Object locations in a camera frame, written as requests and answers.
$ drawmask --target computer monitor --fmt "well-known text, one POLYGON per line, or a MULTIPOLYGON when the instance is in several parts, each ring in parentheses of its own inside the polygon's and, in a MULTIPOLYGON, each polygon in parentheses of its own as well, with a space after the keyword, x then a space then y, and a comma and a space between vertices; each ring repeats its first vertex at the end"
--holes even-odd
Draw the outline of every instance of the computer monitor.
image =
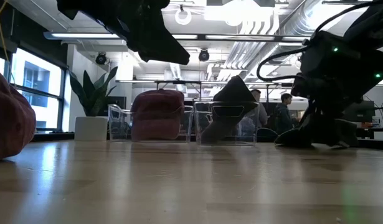
POLYGON ((376 115, 373 101, 363 101, 354 103, 344 111, 342 119, 352 122, 372 122, 372 117, 376 115))

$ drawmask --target yellow wire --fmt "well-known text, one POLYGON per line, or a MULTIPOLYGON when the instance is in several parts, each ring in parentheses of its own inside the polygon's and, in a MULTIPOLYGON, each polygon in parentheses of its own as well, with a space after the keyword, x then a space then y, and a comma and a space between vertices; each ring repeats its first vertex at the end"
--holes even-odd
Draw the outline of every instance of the yellow wire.
MULTIPOLYGON (((7 0, 3 3, 2 8, 0 8, 0 12, 3 10, 4 6, 6 5, 7 0)), ((9 56, 7 54, 7 48, 6 48, 6 43, 4 41, 3 37, 3 30, 2 30, 2 24, 0 23, 0 38, 2 39, 2 44, 3 44, 3 49, 4 49, 4 54, 6 55, 6 60, 9 62, 9 56)))

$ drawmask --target white planter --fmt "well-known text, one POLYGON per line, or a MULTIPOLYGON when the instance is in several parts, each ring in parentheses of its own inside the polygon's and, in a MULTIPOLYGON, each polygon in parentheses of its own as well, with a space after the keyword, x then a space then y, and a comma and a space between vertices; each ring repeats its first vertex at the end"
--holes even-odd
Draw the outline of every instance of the white planter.
POLYGON ((106 141, 108 118, 77 117, 75 141, 106 141))

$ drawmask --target window frame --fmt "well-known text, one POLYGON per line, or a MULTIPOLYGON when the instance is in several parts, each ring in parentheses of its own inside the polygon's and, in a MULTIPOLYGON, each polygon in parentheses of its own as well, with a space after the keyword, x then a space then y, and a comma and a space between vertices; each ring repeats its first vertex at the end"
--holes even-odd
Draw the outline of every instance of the window frame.
POLYGON ((35 95, 40 95, 40 96, 45 96, 45 97, 48 97, 48 98, 53 98, 53 99, 56 99, 58 102, 59 102, 59 111, 58 111, 58 118, 57 118, 57 128, 38 128, 36 127, 36 130, 37 131, 62 131, 62 119, 63 119, 63 113, 64 113, 64 91, 65 91, 65 74, 66 74, 66 70, 67 68, 63 68, 59 65, 57 65, 56 63, 53 63, 51 62, 50 60, 47 60, 46 58, 43 58, 43 57, 40 57, 39 55, 33 53, 32 51, 29 51, 27 49, 23 49, 21 48, 21 50, 24 50, 36 57, 39 57, 40 59, 42 60, 45 60, 46 62, 49 62, 51 63, 52 65, 55 65, 57 67, 59 67, 61 69, 61 79, 60 79, 60 82, 61 82, 61 85, 60 85, 60 94, 59 95, 55 95, 55 94, 51 94, 51 93, 47 93, 47 92, 44 92, 44 91, 40 91, 40 90, 36 90, 36 89, 33 89, 33 88, 29 88, 29 87, 25 87, 25 86, 22 86, 22 85, 16 85, 14 83, 11 83, 11 68, 12 68, 12 60, 13 60, 13 54, 11 54, 11 58, 10 58, 10 62, 6 62, 5 64, 5 70, 4 70, 4 73, 5 75, 7 74, 7 82, 14 86, 15 88, 17 88, 17 90, 21 90, 21 91, 25 91, 25 92, 28 92, 28 93, 32 93, 32 94, 35 94, 35 95))

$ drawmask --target ceiling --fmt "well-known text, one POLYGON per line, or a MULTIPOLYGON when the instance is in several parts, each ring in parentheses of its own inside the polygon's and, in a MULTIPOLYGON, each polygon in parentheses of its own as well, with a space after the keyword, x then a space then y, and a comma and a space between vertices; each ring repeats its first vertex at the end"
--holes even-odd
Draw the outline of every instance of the ceiling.
MULTIPOLYGON (((281 24, 287 15, 299 5, 302 0, 288 0, 288 7, 278 10, 279 22, 281 24)), ((74 20, 70 20, 57 10, 56 0, 9 0, 9 2, 24 13, 26 16, 38 22, 52 32, 106 32, 106 30, 94 20, 82 13, 78 13, 74 20)), ((194 0, 196 6, 193 9, 202 10, 206 0, 194 0)), ((163 10, 163 17, 166 28, 173 34, 238 34, 242 26, 229 26, 224 21, 207 21, 203 15, 193 13, 191 22, 188 25, 180 25, 175 20, 175 13, 179 6, 169 6, 163 10)), ((362 12, 351 12, 345 15, 340 22, 332 26, 329 31, 343 35, 345 30, 355 21, 362 12)), ((231 53, 235 42, 224 41, 179 41, 181 45, 190 53, 190 63, 187 66, 181 65, 181 70, 207 71, 211 62, 200 62, 198 55, 201 49, 208 49, 210 60, 225 61, 231 53)), ((101 47, 112 47, 126 49, 126 42, 121 40, 84 40, 76 42, 78 49, 84 55, 95 57, 101 47)), ((120 60, 121 52, 107 52, 111 60, 120 60)), ((138 60, 138 68, 135 68, 135 75, 163 73, 169 69, 166 62, 142 62, 138 60)), ((281 66, 275 70, 280 75, 295 74, 298 69, 295 66, 281 66)))

